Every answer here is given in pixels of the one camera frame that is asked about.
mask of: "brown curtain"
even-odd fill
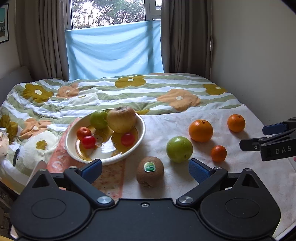
[[[210,78],[211,0],[162,0],[161,56],[165,73]]]
[[[16,39],[34,80],[69,80],[63,0],[17,0]]]

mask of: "tomato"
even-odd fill
[[[96,138],[93,136],[87,136],[82,139],[81,143],[85,149],[91,149],[94,148],[96,144]]]
[[[121,144],[124,146],[131,146],[135,142],[135,136],[132,133],[125,133],[121,137]]]
[[[82,141],[84,137],[91,136],[91,131],[87,127],[80,127],[76,132],[76,135],[78,140]]]

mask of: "kiwi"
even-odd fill
[[[136,178],[144,187],[156,187],[162,180],[163,173],[161,160],[154,156],[147,156],[138,165]]]

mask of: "small orange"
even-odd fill
[[[206,120],[195,120],[188,129],[190,137],[194,141],[208,142],[213,135],[213,127]]]
[[[234,114],[229,116],[227,120],[227,125],[229,130],[233,132],[241,132],[244,130],[244,127],[246,126],[246,122],[241,115]]]
[[[227,156],[227,151],[224,146],[214,146],[211,150],[211,158],[215,162],[222,162]]]

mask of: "green sticker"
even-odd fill
[[[149,161],[149,162],[146,162],[144,164],[144,170],[146,172],[154,172],[155,171],[155,165],[153,162]]]

